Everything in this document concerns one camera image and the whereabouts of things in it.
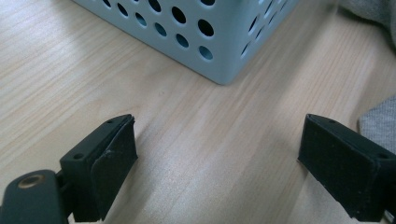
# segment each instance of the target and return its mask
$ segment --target basket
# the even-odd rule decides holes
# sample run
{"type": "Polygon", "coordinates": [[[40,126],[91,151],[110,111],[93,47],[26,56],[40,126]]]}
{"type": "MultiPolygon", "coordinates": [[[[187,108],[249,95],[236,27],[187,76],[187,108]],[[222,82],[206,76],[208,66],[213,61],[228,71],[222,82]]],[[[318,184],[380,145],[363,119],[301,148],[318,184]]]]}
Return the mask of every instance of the basket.
{"type": "Polygon", "coordinates": [[[209,79],[230,83],[298,0],[74,0],[209,79]]]}

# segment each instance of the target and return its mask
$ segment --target wood grain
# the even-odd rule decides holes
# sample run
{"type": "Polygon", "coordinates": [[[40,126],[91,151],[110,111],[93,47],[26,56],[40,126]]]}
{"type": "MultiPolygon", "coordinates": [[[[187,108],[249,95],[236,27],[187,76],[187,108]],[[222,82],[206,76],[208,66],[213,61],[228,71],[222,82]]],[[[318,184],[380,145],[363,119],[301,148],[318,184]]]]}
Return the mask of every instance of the wood grain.
{"type": "Polygon", "coordinates": [[[304,116],[356,130],[396,93],[395,55],[382,28],[301,0],[224,87],[72,1],[2,1],[0,192],[130,113],[139,159],[104,223],[357,223],[296,160],[304,116]]]}

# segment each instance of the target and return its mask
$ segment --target gray cloth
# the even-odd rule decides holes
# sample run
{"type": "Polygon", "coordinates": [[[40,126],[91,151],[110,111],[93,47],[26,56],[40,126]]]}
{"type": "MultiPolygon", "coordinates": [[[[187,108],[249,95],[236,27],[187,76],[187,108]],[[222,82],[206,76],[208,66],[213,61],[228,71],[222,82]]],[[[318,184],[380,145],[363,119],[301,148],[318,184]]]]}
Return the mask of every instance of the gray cloth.
{"type": "Polygon", "coordinates": [[[396,0],[339,0],[339,4],[359,17],[383,24],[396,46],[396,0]]]}
{"type": "Polygon", "coordinates": [[[359,119],[361,135],[396,154],[396,95],[359,119]]]}

